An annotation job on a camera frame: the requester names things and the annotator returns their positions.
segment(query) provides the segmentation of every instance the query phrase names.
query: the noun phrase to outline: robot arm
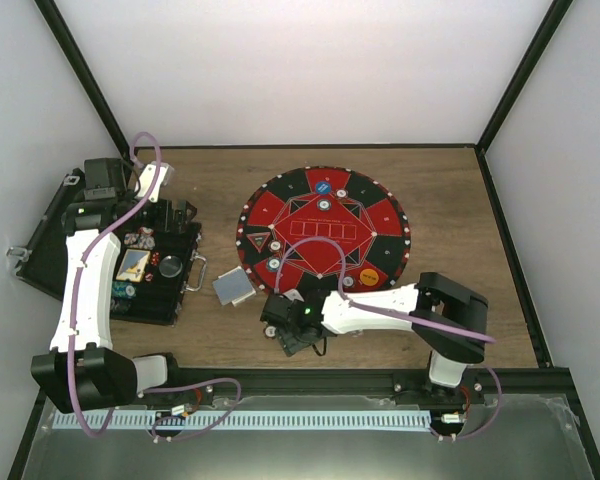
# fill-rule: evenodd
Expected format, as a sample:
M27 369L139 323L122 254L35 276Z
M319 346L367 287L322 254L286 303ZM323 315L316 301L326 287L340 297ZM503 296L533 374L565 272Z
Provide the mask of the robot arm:
M357 293L343 299L334 292L312 292L304 301L271 295L261 320L276 327L288 356L323 338L363 330L413 332L432 347L429 380L443 387L460 384L465 368L484 360L484 342L460 337L380 313L360 310L351 303L380 307L468 332L486 331L487 300L437 273L423 273L417 284L394 290ZM443 304L441 313L435 307Z
M137 195L146 194L146 188L156 174L155 169L154 164L145 167ZM157 201L160 185L169 180L172 172L169 165L162 164L159 182L149 201ZM86 265L82 261L83 253L100 232L129 210L120 160L85 161L85 179L84 201L71 204L63 216L68 270L60 321L51 341L51 352L35 356L31 363L32 376L63 413L73 411L67 382L70 335L75 338L76 387L83 410L129 404L138 392L162 385L167 380L167 360L163 355L130 360L113 351L109 310L111 284L120 253L120 241L116 235L105 235L91 251ZM74 331L70 328L70 315L79 268L82 268L82 276Z

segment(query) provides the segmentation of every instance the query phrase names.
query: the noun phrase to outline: black tray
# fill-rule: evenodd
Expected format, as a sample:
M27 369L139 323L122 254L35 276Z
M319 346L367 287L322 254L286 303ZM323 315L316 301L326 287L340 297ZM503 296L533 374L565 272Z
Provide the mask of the black tray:
M24 247L25 257L20 259L15 267L19 279L58 300L64 297L68 263L66 237L61 218L69 204L75 201L85 186L82 170L75 169L71 175L74 177L73 182L63 180L31 239ZM154 213L164 211L167 201L160 202L163 203L149 207L148 215L145 216L149 225L146 226L153 227L153 219L157 217ZM135 221L132 225L123 225L115 232L122 246L114 276L126 251L123 243L124 235L129 231L137 231L138 226L139 223ZM157 230L154 232L156 246L152 252L159 252L161 258L167 255L179 257L183 263L182 272L177 277L165 278L157 272L156 267L151 283L143 281L134 285L136 297L132 300L131 308L125 314L112 313L111 318L157 325L173 325L176 322L185 292L184 287L196 256L201 225L190 222L182 229L182 233ZM148 266L147 271L153 272L153 267Z

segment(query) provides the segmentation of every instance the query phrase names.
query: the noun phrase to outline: wooden table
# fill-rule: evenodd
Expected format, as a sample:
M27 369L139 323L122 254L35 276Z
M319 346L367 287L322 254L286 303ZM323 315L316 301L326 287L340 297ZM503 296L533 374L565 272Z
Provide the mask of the wooden table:
M212 280L239 265L235 230L242 205L279 173L307 165L347 167L369 175L396 196L409 216L411 257L398 285L435 271L489 300L487 347L494 367L535 367L535 357L487 193L472 149L169 149L176 174L163 190L198 208L209 259L200 292L185 295L175 327L112 321L116 351L127 356L170 351L187 367L422 368L430 349L416 335L368 331L329 342L318 357L306 349L287 358L259 321L265 295L221 307ZM142 151L143 161L153 159Z

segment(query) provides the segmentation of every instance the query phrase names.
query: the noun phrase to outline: orange round token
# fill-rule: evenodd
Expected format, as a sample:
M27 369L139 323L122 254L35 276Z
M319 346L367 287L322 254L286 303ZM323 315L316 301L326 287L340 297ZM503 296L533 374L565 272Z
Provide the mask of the orange round token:
M360 272L360 281L367 287L373 287L376 283L378 283L379 279L380 277L378 276L378 272L370 268L365 268Z

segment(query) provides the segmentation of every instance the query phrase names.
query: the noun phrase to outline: red circular board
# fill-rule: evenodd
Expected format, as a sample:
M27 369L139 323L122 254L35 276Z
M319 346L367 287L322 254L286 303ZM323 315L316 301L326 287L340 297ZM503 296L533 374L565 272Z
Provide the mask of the red circular board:
M299 168L262 185L243 207L236 245L249 277L271 293L284 252L313 236L344 250L349 292L391 287L409 259L409 223L395 197L369 177L337 167ZM335 290L339 272L335 248L308 242L285 261L280 291Z

